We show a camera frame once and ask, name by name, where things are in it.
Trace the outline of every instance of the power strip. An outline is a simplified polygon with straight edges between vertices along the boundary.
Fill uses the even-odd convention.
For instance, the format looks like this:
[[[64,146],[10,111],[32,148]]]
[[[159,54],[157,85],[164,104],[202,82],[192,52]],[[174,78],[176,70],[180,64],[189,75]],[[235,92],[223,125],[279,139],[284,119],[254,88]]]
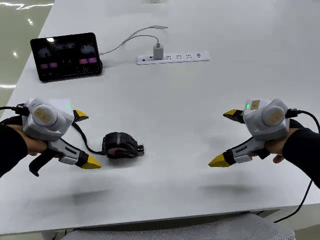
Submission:
[[[199,62],[209,61],[210,55],[208,51],[197,51],[187,53],[167,53],[163,59],[154,60],[153,55],[139,55],[136,57],[136,64],[168,64],[168,63],[183,63],[183,62]]]

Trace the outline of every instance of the white plug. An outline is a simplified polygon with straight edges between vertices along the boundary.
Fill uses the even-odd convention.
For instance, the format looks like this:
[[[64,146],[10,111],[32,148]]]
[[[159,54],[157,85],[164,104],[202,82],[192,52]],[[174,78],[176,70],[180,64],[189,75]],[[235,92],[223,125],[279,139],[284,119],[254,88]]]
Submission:
[[[153,46],[153,59],[162,60],[164,59],[164,46],[160,43],[157,43]]]

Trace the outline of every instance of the white cable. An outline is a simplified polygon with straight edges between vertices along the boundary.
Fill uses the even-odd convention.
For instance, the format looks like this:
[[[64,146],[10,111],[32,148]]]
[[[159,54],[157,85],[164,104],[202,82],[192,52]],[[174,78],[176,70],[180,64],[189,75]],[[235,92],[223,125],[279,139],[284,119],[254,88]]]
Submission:
[[[144,27],[144,28],[141,28],[137,31],[135,31],[134,33],[132,33],[129,37],[127,37],[122,43],[120,43],[120,45],[118,45],[117,47],[115,47],[114,49],[112,50],[109,50],[109,51],[106,51],[106,52],[99,52],[99,55],[104,55],[104,54],[108,54],[108,53],[111,53],[115,50],[117,50],[118,48],[120,48],[121,46],[123,46],[126,42],[128,42],[129,40],[133,39],[134,36],[143,31],[143,30],[146,30],[146,29],[167,29],[168,27],[167,26],[160,26],[160,25],[152,25],[152,26],[148,26],[148,27]],[[152,38],[156,38],[157,40],[157,43],[159,44],[159,39],[155,36],[152,36],[152,35],[137,35],[137,37],[152,37]]]

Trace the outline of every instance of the black cable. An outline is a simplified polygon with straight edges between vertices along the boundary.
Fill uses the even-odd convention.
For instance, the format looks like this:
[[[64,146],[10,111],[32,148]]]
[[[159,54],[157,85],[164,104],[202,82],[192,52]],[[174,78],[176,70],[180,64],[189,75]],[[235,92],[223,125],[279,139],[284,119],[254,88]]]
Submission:
[[[5,109],[16,110],[16,107],[15,106],[0,106],[0,110],[5,110]]]
[[[103,156],[106,155],[106,154],[105,154],[104,152],[102,152],[102,151],[94,151],[94,150],[92,150],[92,149],[88,146],[87,137],[86,137],[85,133],[81,130],[81,128],[79,127],[79,125],[76,124],[75,122],[73,122],[71,125],[75,128],[75,130],[77,130],[77,131],[80,133],[80,135],[81,135],[81,137],[82,137],[82,139],[83,139],[83,141],[84,141],[84,145],[85,145],[86,148],[89,150],[89,152],[91,152],[91,153],[93,153],[93,154],[103,155]]]
[[[317,128],[318,128],[318,133],[320,134],[320,124],[319,124],[319,121],[318,121],[318,119],[317,119],[312,113],[310,113],[310,112],[308,112],[308,111],[304,111],[304,110],[293,110],[293,109],[290,109],[290,110],[291,110],[291,111],[294,111],[296,114],[306,114],[306,115],[310,116],[310,117],[315,121],[315,124],[316,124],[316,126],[317,126]],[[283,217],[283,218],[280,218],[280,219],[277,220],[277,221],[274,221],[275,224],[276,224],[276,223],[279,223],[279,222],[281,222],[281,221],[283,221],[283,220],[286,220],[286,219],[292,217],[293,215],[295,215],[297,212],[299,212],[299,210],[301,209],[301,207],[302,207],[303,204],[305,203],[305,200],[306,200],[306,198],[307,198],[307,196],[308,196],[308,193],[309,193],[309,190],[310,190],[310,188],[311,188],[312,183],[313,183],[313,181],[310,180],[309,185],[308,185],[308,187],[306,188],[305,194],[304,194],[304,196],[303,196],[303,199],[302,199],[300,205],[297,207],[297,209],[296,209],[293,213],[289,214],[288,216],[285,216],[285,217]]]
[[[17,106],[0,106],[0,110],[9,109],[14,111],[18,115],[28,116],[29,115],[29,109],[24,106],[24,104],[19,104]]]

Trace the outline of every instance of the human hand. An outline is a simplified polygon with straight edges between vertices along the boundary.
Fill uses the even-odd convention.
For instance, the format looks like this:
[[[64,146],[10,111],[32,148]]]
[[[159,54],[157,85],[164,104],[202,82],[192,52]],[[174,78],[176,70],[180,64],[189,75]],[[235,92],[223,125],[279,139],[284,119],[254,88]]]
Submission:
[[[28,135],[26,135],[23,131],[22,126],[11,125],[11,124],[8,124],[7,126],[13,128],[21,135],[21,137],[25,141],[25,144],[28,148],[28,154],[30,154],[32,156],[36,156],[38,153],[41,154],[47,149],[48,145],[44,141],[34,139],[34,138],[31,138]]]
[[[282,156],[282,149],[285,146],[286,141],[290,137],[291,134],[293,134],[295,131],[297,131],[299,128],[290,128],[289,133],[287,136],[281,139],[275,139],[275,140],[270,140],[265,143],[265,148],[271,153],[271,154],[276,154],[276,156],[273,158],[273,162],[275,164],[280,163],[283,159],[285,159]]]

